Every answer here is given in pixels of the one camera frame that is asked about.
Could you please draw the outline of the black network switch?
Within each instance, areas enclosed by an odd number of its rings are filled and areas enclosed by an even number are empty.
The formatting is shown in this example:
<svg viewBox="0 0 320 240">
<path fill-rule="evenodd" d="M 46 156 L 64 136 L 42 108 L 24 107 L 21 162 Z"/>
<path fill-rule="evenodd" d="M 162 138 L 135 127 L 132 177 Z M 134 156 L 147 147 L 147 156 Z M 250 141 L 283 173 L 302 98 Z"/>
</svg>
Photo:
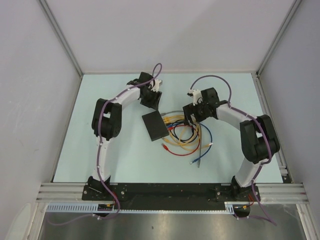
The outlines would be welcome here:
<svg viewBox="0 0 320 240">
<path fill-rule="evenodd" d="M 143 115 L 142 120 L 152 142 L 169 135 L 167 126 L 158 110 Z"/>
</svg>

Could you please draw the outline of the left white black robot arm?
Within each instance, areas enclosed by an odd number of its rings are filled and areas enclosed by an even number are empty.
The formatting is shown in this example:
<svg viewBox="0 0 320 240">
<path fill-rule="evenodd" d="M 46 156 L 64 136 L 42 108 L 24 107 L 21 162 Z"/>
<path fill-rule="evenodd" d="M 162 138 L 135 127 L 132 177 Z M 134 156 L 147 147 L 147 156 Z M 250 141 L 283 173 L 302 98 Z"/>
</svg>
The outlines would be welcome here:
<svg viewBox="0 0 320 240">
<path fill-rule="evenodd" d="M 157 76 L 141 72 L 139 78 L 129 81 L 124 90 L 114 98 L 97 100 L 91 122 L 97 140 L 97 155 L 94 170 L 87 184 L 98 199 L 105 200 L 111 193 L 108 186 L 111 178 L 111 170 L 107 168 L 108 162 L 111 161 L 108 152 L 112 140 L 121 131 L 123 110 L 137 100 L 140 100 L 143 106 L 157 110 L 162 96 L 161 85 L 162 80 Z"/>
</svg>

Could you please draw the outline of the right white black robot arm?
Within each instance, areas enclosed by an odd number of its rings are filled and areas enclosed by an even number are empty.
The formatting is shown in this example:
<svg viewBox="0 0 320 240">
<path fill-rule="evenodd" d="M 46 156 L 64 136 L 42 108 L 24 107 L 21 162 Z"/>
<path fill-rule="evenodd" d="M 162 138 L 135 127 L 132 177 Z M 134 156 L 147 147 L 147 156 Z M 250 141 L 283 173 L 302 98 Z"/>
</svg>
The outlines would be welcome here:
<svg viewBox="0 0 320 240">
<path fill-rule="evenodd" d="M 192 103 L 183 107 L 185 124 L 215 118 L 239 130 L 244 160 L 232 177 L 230 194 L 235 200 L 242 201 L 249 192 L 254 192 L 262 167 L 269 164 L 273 155 L 280 150 L 271 118 L 266 114 L 252 116 L 233 107 L 229 101 L 220 100 L 213 87 L 205 90 L 190 89 L 187 95 L 192 97 Z"/>
</svg>

